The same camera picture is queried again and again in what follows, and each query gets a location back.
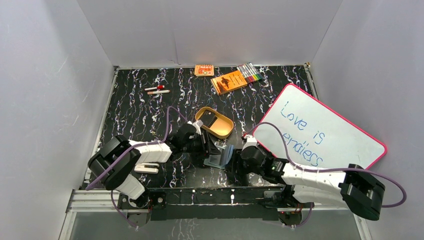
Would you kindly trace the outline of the mint green card holder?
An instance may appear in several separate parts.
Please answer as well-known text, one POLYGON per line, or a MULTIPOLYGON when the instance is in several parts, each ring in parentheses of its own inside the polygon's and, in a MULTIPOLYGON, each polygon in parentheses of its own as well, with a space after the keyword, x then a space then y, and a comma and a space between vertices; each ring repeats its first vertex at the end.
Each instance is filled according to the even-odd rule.
POLYGON ((235 146, 230 144, 227 146, 216 146, 218 154, 212 154, 203 161, 203 164, 208 167, 225 169, 230 163, 235 150, 235 146))

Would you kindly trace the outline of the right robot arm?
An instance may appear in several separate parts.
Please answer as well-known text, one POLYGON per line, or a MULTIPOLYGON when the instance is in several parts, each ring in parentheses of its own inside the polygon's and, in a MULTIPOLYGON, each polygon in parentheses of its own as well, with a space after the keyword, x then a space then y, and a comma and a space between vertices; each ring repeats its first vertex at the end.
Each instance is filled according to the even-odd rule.
POLYGON ((236 149, 225 169, 236 175, 254 173, 271 184, 284 185, 280 196, 273 198, 278 207, 320 203, 347 208, 367 220, 380 218, 385 186, 355 164, 342 171, 310 172, 257 146, 248 146, 236 149))

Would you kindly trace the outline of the black credit card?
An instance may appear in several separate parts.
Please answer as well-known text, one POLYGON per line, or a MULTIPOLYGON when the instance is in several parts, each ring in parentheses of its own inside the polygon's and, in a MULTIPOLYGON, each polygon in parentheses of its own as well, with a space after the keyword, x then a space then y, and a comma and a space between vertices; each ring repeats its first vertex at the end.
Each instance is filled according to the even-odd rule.
POLYGON ((210 128, 217 119, 216 113, 208 109, 204 110, 199 117, 199 120, 202 121, 202 125, 207 128, 210 128))

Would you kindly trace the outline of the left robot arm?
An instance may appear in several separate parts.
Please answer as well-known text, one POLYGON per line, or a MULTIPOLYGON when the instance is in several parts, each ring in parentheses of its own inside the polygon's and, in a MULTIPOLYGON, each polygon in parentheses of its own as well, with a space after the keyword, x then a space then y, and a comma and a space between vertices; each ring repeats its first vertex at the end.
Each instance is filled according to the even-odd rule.
POLYGON ((181 154, 203 160, 220 153, 210 134, 192 122, 160 141, 133 141, 117 135, 89 159, 87 166, 96 178, 87 189, 100 182, 106 190, 118 191, 135 207, 144 208, 150 200, 149 190, 132 175, 137 165, 158 165, 181 154))

